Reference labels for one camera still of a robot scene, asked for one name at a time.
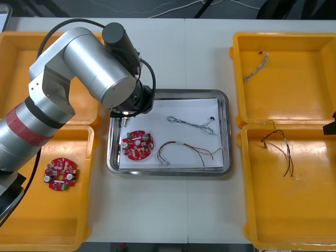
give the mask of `colored wires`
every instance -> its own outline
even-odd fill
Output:
[[[219,150],[221,150],[221,149],[223,148],[223,147],[220,147],[220,148],[218,148],[216,151],[214,151],[214,152],[210,152],[210,151],[208,151],[208,150],[206,150],[206,149],[202,149],[202,148],[194,147],[194,146],[191,146],[191,145],[186,144],[186,143],[181,143],[181,142],[177,142],[177,141],[166,142],[166,143],[164,143],[164,144],[159,148],[159,151],[157,152],[157,160],[159,161],[159,163],[160,163],[161,165],[163,165],[163,164],[170,165],[170,163],[169,163],[169,162],[162,156],[162,151],[163,151],[163,149],[164,149],[165,146],[167,146],[168,144],[172,144],[172,143],[174,143],[174,144],[184,145],[184,146],[186,146],[186,147],[192,149],[193,151],[195,151],[195,152],[198,154],[198,156],[200,156],[199,158],[200,158],[201,161],[202,161],[203,167],[205,167],[205,164],[204,164],[204,160],[203,160],[201,154],[203,154],[203,155],[210,155],[211,158],[212,158],[212,160],[213,160],[213,159],[214,159],[214,154],[217,153]]]
[[[259,54],[264,54],[264,60],[260,64],[259,67],[257,67],[256,70],[254,70],[250,75],[244,76],[243,81],[248,81],[253,75],[255,75],[259,70],[263,69],[268,63],[269,63],[269,58],[268,58],[268,53],[264,51],[260,51]]]
[[[273,135],[273,134],[280,134],[285,143],[286,143],[286,146],[287,146],[287,158],[288,158],[288,165],[287,165],[287,170],[286,170],[286,173],[284,174],[284,177],[287,175],[288,172],[290,172],[290,176],[293,177],[293,173],[294,173],[294,165],[293,165],[293,160],[292,160],[292,157],[290,155],[290,147],[289,147],[289,144],[288,144],[288,141],[285,137],[285,134],[282,130],[275,130],[271,133],[269,133],[267,136],[265,136],[263,139],[261,139],[260,141],[264,144],[264,147],[265,149],[267,149],[267,144],[266,144],[266,139]]]
[[[167,117],[167,120],[168,120],[168,122],[183,123],[183,124],[187,124],[187,125],[199,128],[205,134],[208,134],[208,135],[213,135],[214,134],[214,130],[208,126],[210,123],[212,123],[213,121],[215,121],[214,117],[210,117],[210,120],[208,122],[206,122],[206,123],[203,123],[202,125],[192,124],[192,123],[189,123],[189,122],[185,122],[185,121],[177,119],[175,117]]]

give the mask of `white table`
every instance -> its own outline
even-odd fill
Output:
[[[48,31],[62,18],[12,18],[11,30]],[[335,21],[106,19],[119,22],[155,71],[158,88],[219,89],[230,103],[233,170],[221,178],[123,177],[106,166],[106,134],[92,172],[89,242],[249,243],[244,237],[237,100],[228,49],[238,31],[336,32]],[[71,24],[100,28],[87,24]],[[142,75],[150,85],[148,71]]]

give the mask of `stainless steel tray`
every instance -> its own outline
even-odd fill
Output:
[[[180,100],[180,99],[209,99],[218,100],[218,118],[222,142],[223,167],[207,168],[158,168],[158,169],[119,169],[121,119],[110,119],[107,166],[117,175],[152,175],[152,176],[223,176],[232,167],[231,130],[229,120],[229,102],[226,95],[219,90],[202,89],[157,89],[155,100]]]

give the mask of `electronic component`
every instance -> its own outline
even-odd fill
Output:
[[[144,131],[127,133],[127,138],[121,143],[122,153],[129,159],[138,161],[147,158],[154,149],[154,140],[151,134]]]
[[[192,124],[192,123],[177,119],[175,117],[167,117],[167,121],[172,122],[172,123],[183,123],[183,124],[190,125],[192,127],[199,128],[200,130],[202,130],[204,133],[206,133],[208,135],[214,135],[215,134],[214,130],[208,126],[210,123],[215,121],[214,117],[210,117],[209,121],[206,122],[206,123],[203,123],[202,125]]]
[[[55,191],[65,191],[76,183],[77,165],[69,159],[60,157],[46,166],[44,182]]]

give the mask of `red circuit board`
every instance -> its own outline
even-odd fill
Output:
[[[154,148],[151,134],[142,130],[127,133],[127,138],[122,140],[122,153],[129,159],[138,161],[147,158]]]
[[[74,186],[78,177],[77,164],[60,157],[48,164],[44,173],[44,182],[55,191],[65,191]]]

